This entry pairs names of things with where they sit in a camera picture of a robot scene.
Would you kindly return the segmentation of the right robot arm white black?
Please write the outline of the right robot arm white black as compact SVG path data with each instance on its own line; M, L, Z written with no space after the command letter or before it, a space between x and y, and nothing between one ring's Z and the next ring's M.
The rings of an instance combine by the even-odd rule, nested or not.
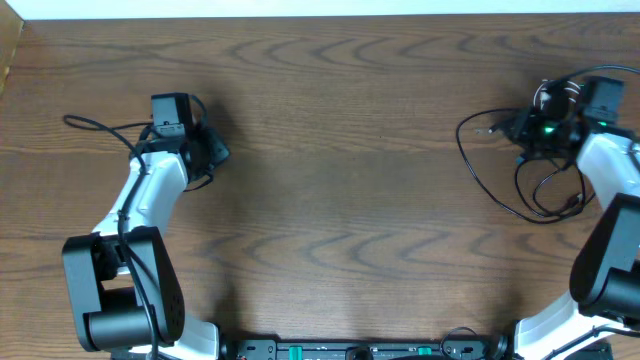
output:
M603 209L576 257L569 289L515 325L513 359L566 359L610 335L639 335L639 149L635 134L600 111L572 122L575 163Z

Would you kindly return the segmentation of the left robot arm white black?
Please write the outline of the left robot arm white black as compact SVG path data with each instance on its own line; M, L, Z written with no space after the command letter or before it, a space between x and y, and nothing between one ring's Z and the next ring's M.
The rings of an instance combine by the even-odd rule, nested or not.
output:
M229 155L209 127L170 128L131 146L113 207L62 259L80 345L116 359L217 359L216 325L187 314L163 236L190 183L210 183Z

